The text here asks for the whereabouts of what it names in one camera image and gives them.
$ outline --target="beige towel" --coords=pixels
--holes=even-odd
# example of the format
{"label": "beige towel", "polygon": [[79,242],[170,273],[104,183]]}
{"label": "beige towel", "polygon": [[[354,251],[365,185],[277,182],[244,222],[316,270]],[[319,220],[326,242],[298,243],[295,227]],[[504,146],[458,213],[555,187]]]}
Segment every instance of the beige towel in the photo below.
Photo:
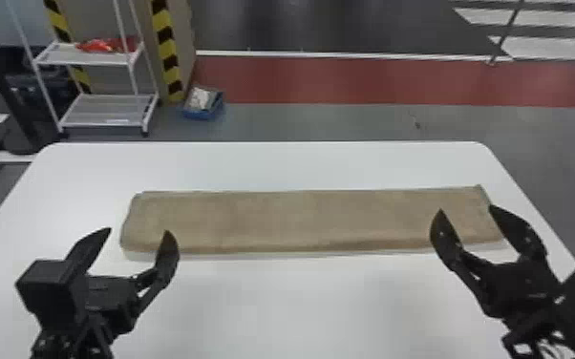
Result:
{"label": "beige towel", "polygon": [[419,190],[143,192],[120,244],[155,251],[164,230],[182,253],[365,251],[430,246],[443,208],[465,243],[502,235],[480,186]]}

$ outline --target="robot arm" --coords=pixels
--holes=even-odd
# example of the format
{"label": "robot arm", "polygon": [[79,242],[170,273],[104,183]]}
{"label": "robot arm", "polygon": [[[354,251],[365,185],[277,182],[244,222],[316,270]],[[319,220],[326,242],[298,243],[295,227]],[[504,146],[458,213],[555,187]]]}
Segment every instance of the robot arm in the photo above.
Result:
{"label": "robot arm", "polygon": [[430,230],[439,258],[473,292],[484,314],[508,327],[502,342],[512,358],[544,359],[557,347],[575,352],[575,272],[560,283],[533,228],[497,206],[489,212],[518,252],[515,262],[493,264],[466,251],[440,210]]}

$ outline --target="yellow and black striped pillar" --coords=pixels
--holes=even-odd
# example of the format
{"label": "yellow and black striped pillar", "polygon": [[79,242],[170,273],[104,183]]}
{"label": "yellow and black striped pillar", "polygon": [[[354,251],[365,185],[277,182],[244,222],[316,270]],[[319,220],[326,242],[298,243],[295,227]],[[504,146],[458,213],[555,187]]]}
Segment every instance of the yellow and black striped pillar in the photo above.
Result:
{"label": "yellow and black striped pillar", "polygon": [[[67,43],[72,42],[72,36],[69,33],[69,27],[67,26],[67,20],[60,11],[58,3],[56,3],[55,0],[44,0],[44,3],[45,8],[47,8],[49,21],[52,23],[53,30],[55,31],[55,35],[58,37],[58,41]],[[92,92],[91,81],[85,70],[79,65],[72,65],[71,68],[71,76],[74,78],[74,81],[80,85],[82,92],[90,94]]]}
{"label": "yellow and black striped pillar", "polygon": [[159,58],[162,63],[162,79],[167,86],[169,101],[182,100],[181,68],[177,57],[176,41],[172,28],[172,16],[166,0],[151,0],[152,24],[159,44]]}

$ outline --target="tabletop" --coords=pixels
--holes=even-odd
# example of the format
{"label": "tabletop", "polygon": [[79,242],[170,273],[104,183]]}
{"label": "tabletop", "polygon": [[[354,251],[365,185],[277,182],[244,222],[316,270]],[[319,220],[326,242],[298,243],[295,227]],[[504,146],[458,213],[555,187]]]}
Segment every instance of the tabletop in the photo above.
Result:
{"label": "tabletop", "polygon": [[[114,231],[93,274],[151,265],[118,233],[145,190],[406,189],[481,184],[529,221],[564,279],[575,260],[493,153],[475,142],[64,143],[44,149],[0,206],[0,358],[26,357],[39,326],[13,284],[35,259]],[[507,244],[474,248],[512,261]],[[119,337],[117,358],[508,358],[504,326],[432,251],[181,257],[172,284]]]}

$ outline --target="red floor stripe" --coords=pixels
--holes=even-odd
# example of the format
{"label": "red floor stripe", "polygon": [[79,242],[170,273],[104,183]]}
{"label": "red floor stripe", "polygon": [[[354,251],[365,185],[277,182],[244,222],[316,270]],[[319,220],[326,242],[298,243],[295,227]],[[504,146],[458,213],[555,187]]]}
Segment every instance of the red floor stripe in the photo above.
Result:
{"label": "red floor stripe", "polygon": [[574,62],[201,56],[194,79],[235,103],[575,107]]}

